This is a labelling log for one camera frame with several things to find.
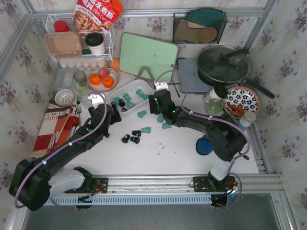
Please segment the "white storage basket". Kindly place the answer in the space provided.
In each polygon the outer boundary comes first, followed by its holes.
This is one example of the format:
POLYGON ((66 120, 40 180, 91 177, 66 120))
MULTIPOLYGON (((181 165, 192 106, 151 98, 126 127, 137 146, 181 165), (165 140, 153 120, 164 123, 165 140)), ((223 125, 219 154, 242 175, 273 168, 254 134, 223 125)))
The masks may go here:
POLYGON ((122 118, 127 117, 133 113, 137 113, 138 111, 141 111, 143 108, 145 108, 148 104, 148 99, 143 99, 140 97, 136 91, 140 90, 144 95, 151 95, 153 94, 153 89, 151 86, 149 86, 148 83, 146 83, 144 80, 134 80, 127 85, 117 89, 116 91, 112 92, 109 96, 109 99, 111 102, 114 101, 115 97, 118 97, 120 99, 123 99, 125 104, 127 104, 127 100, 123 97, 124 94, 128 94, 131 98, 130 102, 135 104, 134 107, 129 108, 127 105, 125 105, 125 108, 127 111, 122 111, 121 107, 118 106, 119 114, 122 118))

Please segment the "grey blue oven mitt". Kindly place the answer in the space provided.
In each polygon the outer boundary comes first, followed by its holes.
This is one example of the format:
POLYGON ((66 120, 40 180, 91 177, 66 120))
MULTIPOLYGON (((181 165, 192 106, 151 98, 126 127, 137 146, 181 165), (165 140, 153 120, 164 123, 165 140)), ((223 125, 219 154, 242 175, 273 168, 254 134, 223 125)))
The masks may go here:
POLYGON ((214 141, 213 143, 207 138, 200 138, 196 142, 196 152, 203 156, 214 152, 219 159, 230 162, 237 154, 243 156, 243 147, 245 143, 246 142, 242 138, 230 139, 230 141, 214 141))

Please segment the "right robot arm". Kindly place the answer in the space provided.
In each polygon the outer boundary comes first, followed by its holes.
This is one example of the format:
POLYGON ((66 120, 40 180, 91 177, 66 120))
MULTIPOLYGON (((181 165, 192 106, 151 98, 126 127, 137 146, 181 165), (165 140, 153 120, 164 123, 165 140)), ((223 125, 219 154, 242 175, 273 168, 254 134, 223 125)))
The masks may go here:
POLYGON ((229 173, 229 168, 238 158, 236 155, 247 146, 250 140, 229 115, 208 116, 195 113, 184 106, 176 106, 168 90, 156 91, 148 96, 150 112, 161 114, 169 125, 191 128, 206 134, 218 160, 215 161, 208 175, 216 181, 222 181, 229 173))

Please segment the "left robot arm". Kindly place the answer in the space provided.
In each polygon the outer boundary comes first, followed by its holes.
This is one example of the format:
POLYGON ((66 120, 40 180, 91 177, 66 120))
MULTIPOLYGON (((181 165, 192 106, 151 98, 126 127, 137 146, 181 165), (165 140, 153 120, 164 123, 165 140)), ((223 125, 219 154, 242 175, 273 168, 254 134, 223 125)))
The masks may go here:
POLYGON ((91 117, 64 144, 43 157, 17 164, 9 187, 16 208, 36 211, 49 198, 62 192, 78 188, 89 190, 92 175, 84 168, 76 167, 57 174, 75 157, 109 137, 109 126, 121 121, 114 102, 91 107, 89 112, 91 117))

